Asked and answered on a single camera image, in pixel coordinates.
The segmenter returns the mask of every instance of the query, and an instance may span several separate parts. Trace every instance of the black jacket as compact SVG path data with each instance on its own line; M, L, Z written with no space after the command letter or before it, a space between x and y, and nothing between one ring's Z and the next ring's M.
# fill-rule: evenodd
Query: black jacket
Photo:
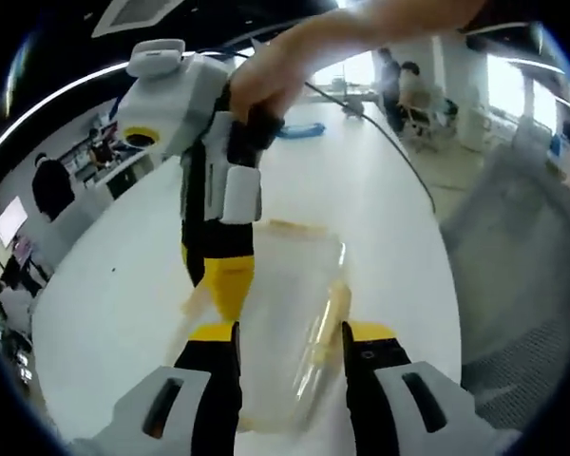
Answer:
M47 160L38 166L31 188L38 210L47 214L51 221L57 219L75 198L69 174L56 160Z

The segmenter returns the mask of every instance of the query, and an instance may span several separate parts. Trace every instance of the ceiling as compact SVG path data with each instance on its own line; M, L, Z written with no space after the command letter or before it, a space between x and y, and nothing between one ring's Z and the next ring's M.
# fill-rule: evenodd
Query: ceiling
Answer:
M189 50L218 48L259 29L268 29L264 38L269 38L280 30L275 26L290 25L292 21L329 10L337 2L185 0L155 27L91 39L109 3L109 0L40 0L19 2L16 7L11 2L0 3L0 24L8 30L0 35L0 134L55 90L93 71L125 61L133 46L142 40L182 38ZM524 14L511 9L511 3L518 2L491 2L468 29L523 19ZM490 38L538 55L527 31L501 30ZM7 116L3 103L5 81L13 59L24 45L28 52L14 85ZM248 41L233 44L233 48L248 46ZM124 93L130 84L132 80L124 71L114 72L69 91L34 114L1 145L0 180L52 131L92 106Z

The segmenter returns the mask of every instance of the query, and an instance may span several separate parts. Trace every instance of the human hand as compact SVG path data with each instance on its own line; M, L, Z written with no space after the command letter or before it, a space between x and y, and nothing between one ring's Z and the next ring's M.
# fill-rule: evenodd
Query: human hand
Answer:
M261 47L233 75L231 112L246 124L249 110L262 105L273 116L282 118L304 86L304 73L294 53L279 44Z

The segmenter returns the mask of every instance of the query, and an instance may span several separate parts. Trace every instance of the yellow ring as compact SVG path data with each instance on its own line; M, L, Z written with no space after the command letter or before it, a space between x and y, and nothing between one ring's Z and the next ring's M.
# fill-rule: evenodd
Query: yellow ring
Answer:
M150 138L154 143L157 143L161 136L159 132L148 128L147 126L129 126L124 130L124 138L128 138L133 135L141 135Z

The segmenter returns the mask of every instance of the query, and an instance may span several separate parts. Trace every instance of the computer screen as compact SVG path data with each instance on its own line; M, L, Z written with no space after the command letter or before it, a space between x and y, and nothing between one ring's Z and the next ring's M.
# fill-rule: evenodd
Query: computer screen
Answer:
M28 219L28 214L21 203L19 197L15 197L0 214L0 240L5 247L8 247L12 239L21 228L21 225Z

